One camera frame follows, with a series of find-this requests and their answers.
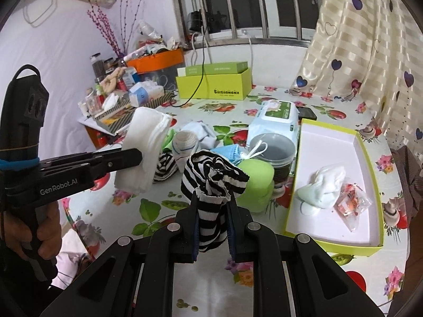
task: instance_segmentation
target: black and white striped sock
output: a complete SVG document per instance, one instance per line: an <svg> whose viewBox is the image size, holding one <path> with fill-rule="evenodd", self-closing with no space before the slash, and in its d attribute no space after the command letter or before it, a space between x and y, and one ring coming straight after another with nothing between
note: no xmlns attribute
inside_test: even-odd
<svg viewBox="0 0 423 317"><path fill-rule="evenodd" d="M170 178L178 171L175 159L172 152L162 152L157 163L156 173L154 174L153 182L160 182Z"/></svg>
<svg viewBox="0 0 423 317"><path fill-rule="evenodd" d="M200 251L218 247L226 239L226 202L239 197L249 176L224 157L201 150L191 155L183 172L181 192L198 196Z"/></svg>

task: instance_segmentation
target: blue band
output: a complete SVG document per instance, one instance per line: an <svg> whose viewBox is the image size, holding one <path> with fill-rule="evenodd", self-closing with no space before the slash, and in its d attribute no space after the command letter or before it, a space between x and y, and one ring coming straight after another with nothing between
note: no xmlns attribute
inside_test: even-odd
<svg viewBox="0 0 423 317"><path fill-rule="evenodd" d="M33 160L14 161L14 162L0 160L0 170L19 171L19 170L35 167L36 165L38 165L38 163L40 163L39 157Z"/></svg>

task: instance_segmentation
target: checkered beige curtain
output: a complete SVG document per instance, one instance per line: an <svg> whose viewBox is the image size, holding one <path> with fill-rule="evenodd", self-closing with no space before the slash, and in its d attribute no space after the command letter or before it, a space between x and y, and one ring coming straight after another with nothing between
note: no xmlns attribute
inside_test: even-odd
<svg viewBox="0 0 423 317"><path fill-rule="evenodd" d="M423 36L401 0L323 0L290 91L360 94L394 149L423 160Z"/></svg>

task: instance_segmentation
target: orange storage drawer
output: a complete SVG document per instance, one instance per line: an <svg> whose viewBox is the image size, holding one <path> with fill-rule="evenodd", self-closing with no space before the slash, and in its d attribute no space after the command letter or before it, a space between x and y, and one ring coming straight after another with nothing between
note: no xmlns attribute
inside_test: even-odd
<svg viewBox="0 0 423 317"><path fill-rule="evenodd" d="M170 50L160 54L144 56L127 62L128 67L134 67L138 74L149 73L183 63L182 49Z"/></svg>

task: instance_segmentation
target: silver bolt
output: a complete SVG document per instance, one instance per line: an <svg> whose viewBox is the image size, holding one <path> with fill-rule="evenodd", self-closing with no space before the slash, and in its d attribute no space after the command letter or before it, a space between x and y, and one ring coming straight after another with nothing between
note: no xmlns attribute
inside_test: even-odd
<svg viewBox="0 0 423 317"><path fill-rule="evenodd" d="M170 223L168 225L169 231L178 231L181 228L181 226L178 223Z"/></svg>
<svg viewBox="0 0 423 317"><path fill-rule="evenodd" d="M122 236L118 239L118 245L128 245L131 242L131 239L128 236Z"/></svg>
<svg viewBox="0 0 423 317"><path fill-rule="evenodd" d="M251 223L248 223L247 228L252 231L257 231L260 230L260 224L255 221L252 221Z"/></svg>
<svg viewBox="0 0 423 317"><path fill-rule="evenodd" d="M298 239L298 242L301 242L304 244L310 242L310 236L306 234L299 234L297 239Z"/></svg>

